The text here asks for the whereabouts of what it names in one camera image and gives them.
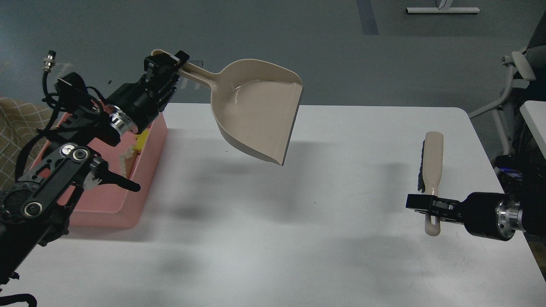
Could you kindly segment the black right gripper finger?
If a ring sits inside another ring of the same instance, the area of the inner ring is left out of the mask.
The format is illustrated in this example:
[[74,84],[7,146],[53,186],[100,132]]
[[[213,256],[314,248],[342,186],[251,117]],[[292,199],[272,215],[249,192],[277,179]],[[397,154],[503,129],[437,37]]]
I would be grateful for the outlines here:
[[462,211],[463,202],[428,194],[408,194],[406,208],[414,211]]
[[462,214],[458,210],[433,208],[432,210],[416,209],[421,214],[430,214],[432,217],[438,217],[442,222],[449,222],[458,225],[464,224]]

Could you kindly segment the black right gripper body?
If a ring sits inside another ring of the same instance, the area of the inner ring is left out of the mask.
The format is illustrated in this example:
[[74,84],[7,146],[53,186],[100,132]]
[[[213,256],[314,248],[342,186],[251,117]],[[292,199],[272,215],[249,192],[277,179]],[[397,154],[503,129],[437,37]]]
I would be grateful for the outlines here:
[[499,224],[498,208],[505,200],[504,194],[474,192],[460,204],[463,225],[473,236],[509,241],[510,232]]

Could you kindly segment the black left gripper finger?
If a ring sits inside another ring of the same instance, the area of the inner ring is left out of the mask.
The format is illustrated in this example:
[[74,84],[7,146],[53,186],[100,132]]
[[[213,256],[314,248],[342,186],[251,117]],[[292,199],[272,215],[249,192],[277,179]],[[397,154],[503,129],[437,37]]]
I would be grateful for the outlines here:
[[169,78],[165,77],[157,80],[158,84],[156,89],[154,89],[154,101],[158,108],[158,112],[161,113],[166,109],[166,106],[176,93],[179,78],[179,74],[174,73]]
[[144,59],[143,84],[146,91],[165,93],[179,80],[177,72],[189,60],[189,54],[180,50],[175,55],[162,50],[152,52]]

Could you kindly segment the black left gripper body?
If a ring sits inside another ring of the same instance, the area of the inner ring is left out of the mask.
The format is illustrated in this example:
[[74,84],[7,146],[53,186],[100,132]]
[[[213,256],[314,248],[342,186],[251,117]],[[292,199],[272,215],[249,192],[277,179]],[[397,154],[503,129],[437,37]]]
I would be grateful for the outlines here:
[[165,108],[165,95],[138,82],[123,84],[107,98],[110,126],[119,133],[142,133]]

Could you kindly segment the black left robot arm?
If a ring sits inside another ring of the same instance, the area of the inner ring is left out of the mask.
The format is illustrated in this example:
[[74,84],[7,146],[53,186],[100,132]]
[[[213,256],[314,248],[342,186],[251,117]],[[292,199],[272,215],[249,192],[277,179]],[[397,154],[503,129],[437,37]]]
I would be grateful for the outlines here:
[[152,52],[139,80],[123,84],[107,98],[74,72],[59,78],[56,91],[49,92],[47,78],[55,58],[50,50],[42,77],[44,101],[53,114],[21,150],[14,184],[1,190],[1,284],[19,278],[17,268],[37,245],[68,234],[70,216],[85,190],[110,184],[131,192],[141,189],[111,171],[89,144],[99,139],[117,146],[126,132],[143,133],[176,93],[179,69],[189,55]]

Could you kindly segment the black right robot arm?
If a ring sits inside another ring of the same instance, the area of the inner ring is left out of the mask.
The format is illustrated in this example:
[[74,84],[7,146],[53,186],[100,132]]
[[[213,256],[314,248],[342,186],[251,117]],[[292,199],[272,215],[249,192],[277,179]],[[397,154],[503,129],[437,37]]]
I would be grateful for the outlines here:
[[443,159],[424,156],[418,175],[419,194],[408,194],[406,208],[425,215],[425,232],[439,235],[439,223],[463,225],[476,237],[508,241],[521,231],[545,236],[545,166],[499,156],[495,167],[508,179],[507,194],[472,192],[464,200],[439,196]]

